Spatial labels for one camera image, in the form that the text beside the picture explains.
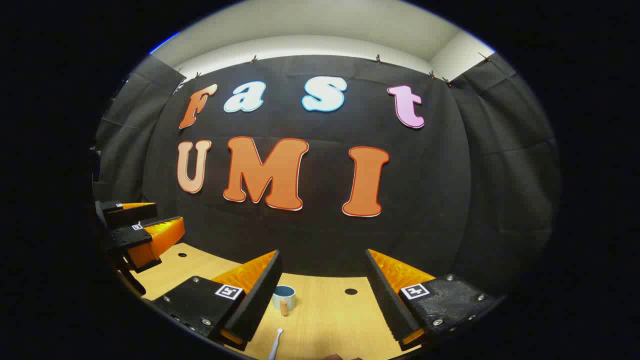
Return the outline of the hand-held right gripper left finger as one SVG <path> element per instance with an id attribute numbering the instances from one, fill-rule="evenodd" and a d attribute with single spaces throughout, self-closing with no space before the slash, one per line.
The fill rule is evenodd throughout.
<path id="1" fill-rule="evenodd" d="M 281 275 L 281 253 L 274 250 L 210 279 L 190 276 L 150 303 L 201 337 L 244 351 Z"/>

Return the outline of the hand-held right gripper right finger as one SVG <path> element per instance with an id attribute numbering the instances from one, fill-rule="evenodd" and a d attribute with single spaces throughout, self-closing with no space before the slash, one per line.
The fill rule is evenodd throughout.
<path id="1" fill-rule="evenodd" d="M 468 331 L 503 301 L 461 276 L 433 276 L 366 249 L 366 278 L 393 338 L 403 351 L 436 347 Z"/>

